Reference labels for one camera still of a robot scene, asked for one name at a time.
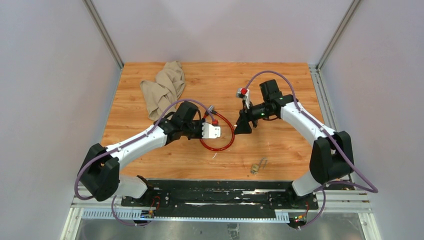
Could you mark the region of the red cable lock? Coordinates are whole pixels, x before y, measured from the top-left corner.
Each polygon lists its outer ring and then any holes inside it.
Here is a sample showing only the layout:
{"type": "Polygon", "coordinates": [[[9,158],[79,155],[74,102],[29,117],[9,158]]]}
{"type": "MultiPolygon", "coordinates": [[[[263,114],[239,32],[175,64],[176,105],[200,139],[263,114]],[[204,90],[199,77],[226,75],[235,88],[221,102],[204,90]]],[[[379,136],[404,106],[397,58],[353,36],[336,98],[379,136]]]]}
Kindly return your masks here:
{"type": "Polygon", "coordinates": [[[216,121],[221,124],[220,137],[216,138],[218,143],[212,143],[212,140],[200,139],[200,144],[209,151],[212,152],[223,152],[228,150],[235,142],[234,125],[225,117],[222,113],[215,110],[213,105],[208,107],[210,113],[215,117],[216,121]]]}

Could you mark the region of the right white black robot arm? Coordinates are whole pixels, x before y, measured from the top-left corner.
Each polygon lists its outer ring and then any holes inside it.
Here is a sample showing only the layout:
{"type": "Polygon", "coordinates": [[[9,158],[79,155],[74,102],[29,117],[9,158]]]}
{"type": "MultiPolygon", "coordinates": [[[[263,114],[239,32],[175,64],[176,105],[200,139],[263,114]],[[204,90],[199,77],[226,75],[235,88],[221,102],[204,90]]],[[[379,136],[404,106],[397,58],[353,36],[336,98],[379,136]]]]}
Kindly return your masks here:
{"type": "Polygon", "coordinates": [[[242,109],[236,121],[234,134],[250,134],[259,120],[272,116],[282,119],[297,130],[311,145],[309,170],[291,182],[286,190],[286,203],[294,209],[306,202],[306,196],[322,185],[351,174],[353,166],[348,164],[353,157],[352,140],[346,131],[335,131],[310,115],[292,94],[284,95],[276,80],[259,85],[263,103],[254,105],[250,91],[241,87],[236,96],[242,99],[242,109]]]}

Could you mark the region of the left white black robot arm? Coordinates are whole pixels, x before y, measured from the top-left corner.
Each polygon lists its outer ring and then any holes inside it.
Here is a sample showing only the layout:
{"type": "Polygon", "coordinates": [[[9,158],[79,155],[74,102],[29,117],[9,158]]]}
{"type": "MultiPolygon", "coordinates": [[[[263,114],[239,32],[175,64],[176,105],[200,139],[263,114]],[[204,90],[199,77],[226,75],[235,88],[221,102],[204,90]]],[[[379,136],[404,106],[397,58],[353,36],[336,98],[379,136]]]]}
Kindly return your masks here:
{"type": "Polygon", "coordinates": [[[177,110],[168,112],[170,108],[167,107],[146,130],[112,145],[92,145],[77,173],[74,195],[83,201],[95,199],[98,202],[114,196],[131,197],[140,206],[149,206],[153,193],[148,189],[147,181],[141,176],[122,175],[120,171],[137,158],[179,140],[181,136],[189,139],[205,136],[203,119],[194,122],[194,130],[189,129],[199,107],[208,109],[203,103],[184,98],[171,105],[177,105],[177,110]]]}

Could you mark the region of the brass padlock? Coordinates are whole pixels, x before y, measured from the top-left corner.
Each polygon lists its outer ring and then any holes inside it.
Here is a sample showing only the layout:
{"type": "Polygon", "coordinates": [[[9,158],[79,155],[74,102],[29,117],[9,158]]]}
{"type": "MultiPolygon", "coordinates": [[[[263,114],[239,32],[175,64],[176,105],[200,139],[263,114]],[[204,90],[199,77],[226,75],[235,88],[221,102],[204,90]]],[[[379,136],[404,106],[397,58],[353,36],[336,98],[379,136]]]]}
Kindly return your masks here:
{"type": "Polygon", "coordinates": [[[266,157],[262,158],[259,163],[255,163],[250,168],[250,173],[256,175],[261,169],[264,169],[267,165],[268,159],[266,157]]]}

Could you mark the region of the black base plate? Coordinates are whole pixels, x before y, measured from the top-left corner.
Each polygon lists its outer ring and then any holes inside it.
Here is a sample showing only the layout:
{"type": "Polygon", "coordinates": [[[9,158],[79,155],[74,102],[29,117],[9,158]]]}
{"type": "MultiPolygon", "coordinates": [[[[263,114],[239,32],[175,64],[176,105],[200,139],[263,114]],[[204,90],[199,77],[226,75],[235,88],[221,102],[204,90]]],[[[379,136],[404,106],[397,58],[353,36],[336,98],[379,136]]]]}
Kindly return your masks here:
{"type": "Polygon", "coordinates": [[[318,194],[296,196],[289,181],[149,180],[140,198],[118,196],[121,220],[290,222],[318,210],[318,194]]]}

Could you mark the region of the beige cloth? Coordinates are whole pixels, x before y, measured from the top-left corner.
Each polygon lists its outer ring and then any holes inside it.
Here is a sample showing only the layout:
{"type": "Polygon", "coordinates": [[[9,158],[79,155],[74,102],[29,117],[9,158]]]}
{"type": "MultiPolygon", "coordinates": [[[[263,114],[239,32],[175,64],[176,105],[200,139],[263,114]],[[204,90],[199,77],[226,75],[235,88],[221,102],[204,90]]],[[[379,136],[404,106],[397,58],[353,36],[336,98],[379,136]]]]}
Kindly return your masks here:
{"type": "Polygon", "coordinates": [[[179,61],[165,63],[154,77],[154,81],[142,80],[139,84],[146,104],[148,118],[156,121],[162,113],[176,110],[166,108],[181,97],[186,86],[183,66],[179,61]]]}

